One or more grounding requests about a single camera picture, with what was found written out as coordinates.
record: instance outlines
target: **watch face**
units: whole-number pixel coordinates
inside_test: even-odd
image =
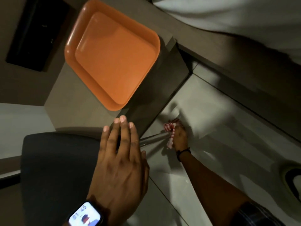
[[[73,213],[68,222],[70,226],[95,226],[101,220],[101,215],[90,202],[85,202]]]

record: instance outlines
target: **sleeve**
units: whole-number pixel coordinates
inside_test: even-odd
[[[230,226],[285,226],[273,214],[255,202],[244,203],[231,220]]]

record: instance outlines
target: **black wristband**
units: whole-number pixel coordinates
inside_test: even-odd
[[[183,151],[177,151],[176,154],[177,154],[177,159],[179,160],[179,162],[181,162],[180,160],[180,154],[182,154],[183,152],[189,152],[191,154],[191,151],[190,151],[190,147],[183,150]]]

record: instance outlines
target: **red and white cloth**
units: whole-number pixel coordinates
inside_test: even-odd
[[[180,121],[179,118],[176,118],[174,119],[173,121],[169,122],[169,123],[165,123],[163,125],[164,127],[164,130],[166,132],[171,132],[171,136],[170,136],[170,139],[168,140],[168,143],[167,143],[167,147],[168,148],[172,148],[172,145],[173,145],[173,137],[175,136],[175,127],[177,125],[181,125],[183,126],[182,122]]]

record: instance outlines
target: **orange plastic tray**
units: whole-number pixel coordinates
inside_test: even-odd
[[[82,8],[65,47],[66,62],[111,111],[122,109],[160,52],[158,35],[99,0]]]

